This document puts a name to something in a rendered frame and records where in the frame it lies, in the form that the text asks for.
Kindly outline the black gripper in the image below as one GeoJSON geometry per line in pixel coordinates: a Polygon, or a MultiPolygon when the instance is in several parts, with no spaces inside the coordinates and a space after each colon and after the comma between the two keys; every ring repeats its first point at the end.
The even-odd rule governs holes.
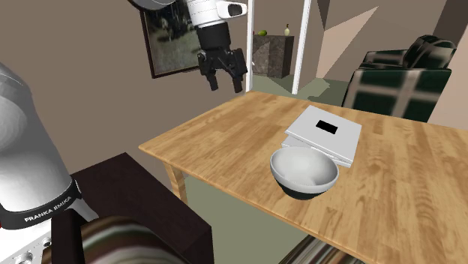
{"type": "Polygon", "coordinates": [[[231,49],[230,30],[226,22],[197,27],[196,33],[202,49],[197,55],[199,69],[206,77],[212,91],[218,90],[217,70],[224,70],[232,77],[235,93],[243,91],[243,76],[248,72],[242,48],[231,49]]]}

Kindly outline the dark stone cabinet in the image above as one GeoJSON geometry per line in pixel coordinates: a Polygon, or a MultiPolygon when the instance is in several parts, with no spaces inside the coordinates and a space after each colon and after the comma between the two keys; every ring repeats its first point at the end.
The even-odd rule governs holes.
{"type": "Polygon", "coordinates": [[[282,35],[268,34],[260,30],[253,35],[253,73],[265,77],[283,79],[290,74],[294,37],[289,25],[282,35]]]}

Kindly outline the white bowl with black base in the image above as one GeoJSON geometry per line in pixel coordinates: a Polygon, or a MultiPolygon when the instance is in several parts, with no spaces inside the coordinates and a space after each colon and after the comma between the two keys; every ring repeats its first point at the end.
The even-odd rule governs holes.
{"type": "Polygon", "coordinates": [[[339,176],[331,158],[305,147],[279,148],[270,157],[270,170],[283,192],[297,200],[325,193],[339,176]]]}

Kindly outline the white book with black label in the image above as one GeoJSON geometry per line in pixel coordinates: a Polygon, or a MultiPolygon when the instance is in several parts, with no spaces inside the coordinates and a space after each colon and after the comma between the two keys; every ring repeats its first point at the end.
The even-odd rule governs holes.
{"type": "Polygon", "coordinates": [[[285,130],[283,147],[299,146],[316,149],[337,165],[353,164],[362,126],[315,106],[304,112],[285,130]]]}

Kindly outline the brown striped rounded object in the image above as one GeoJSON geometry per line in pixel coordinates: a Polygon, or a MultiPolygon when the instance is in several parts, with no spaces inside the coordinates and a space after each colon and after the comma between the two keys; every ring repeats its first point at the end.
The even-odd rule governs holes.
{"type": "Polygon", "coordinates": [[[85,264],[189,264],[148,227],[122,216],[80,227],[85,264]]]}
{"type": "Polygon", "coordinates": [[[278,264],[365,264],[360,259],[311,235],[301,240],[278,264]]]}

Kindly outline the light wooden table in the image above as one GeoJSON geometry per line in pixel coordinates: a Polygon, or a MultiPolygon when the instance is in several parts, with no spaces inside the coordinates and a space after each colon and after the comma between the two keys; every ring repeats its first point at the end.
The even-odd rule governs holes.
{"type": "Polygon", "coordinates": [[[468,264],[468,130],[329,105],[362,126],[351,167],[310,200],[287,196],[269,159],[306,100],[250,91],[140,149],[184,199],[193,176],[371,264],[468,264]]]}

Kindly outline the dark framed wall picture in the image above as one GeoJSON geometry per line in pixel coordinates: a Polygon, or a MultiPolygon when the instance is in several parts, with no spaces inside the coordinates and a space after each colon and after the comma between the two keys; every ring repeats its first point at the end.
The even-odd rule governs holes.
{"type": "Polygon", "coordinates": [[[200,43],[183,1],[139,14],[152,78],[198,68],[200,43]]]}

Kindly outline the white door frame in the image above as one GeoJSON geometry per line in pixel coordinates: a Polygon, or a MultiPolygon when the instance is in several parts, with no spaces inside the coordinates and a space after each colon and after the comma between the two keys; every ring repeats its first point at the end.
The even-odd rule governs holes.
{"type": "MultiPolygon", "coordinates": [[[[254,36],[254,2],[255,0],[247,0],[247,75],[245,92],[249,92],[253,88],[253,71],[252,71],[252,56],[253,56],[253,36],[254,36]]],[[[299,80],[302,70],[302,61],[304,56],[305,41],[308,30],[308,20],[310,16],[312,0],[304,0],[303,11],[301,15],[301,28],[300,35],[298,38],[298,49],[295,60],[295,71],[293,77],[292,91],[293,95],[297,95],[299,92],[299,80]]]]}

